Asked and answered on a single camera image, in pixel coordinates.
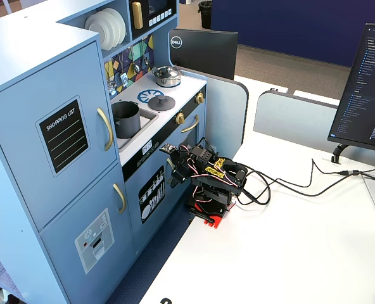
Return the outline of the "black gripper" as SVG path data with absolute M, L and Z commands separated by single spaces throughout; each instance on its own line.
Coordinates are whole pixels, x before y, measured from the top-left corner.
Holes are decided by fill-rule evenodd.
M 171 178 L 168 181 L 171 189 L 178 185 L 178 183 L 184 183 L 192 176 L 193 171 L 188 165 L 190 156 L 190 151 L 184 147 L 176 148 L 171 152 L 171 160 L 174 164 Z

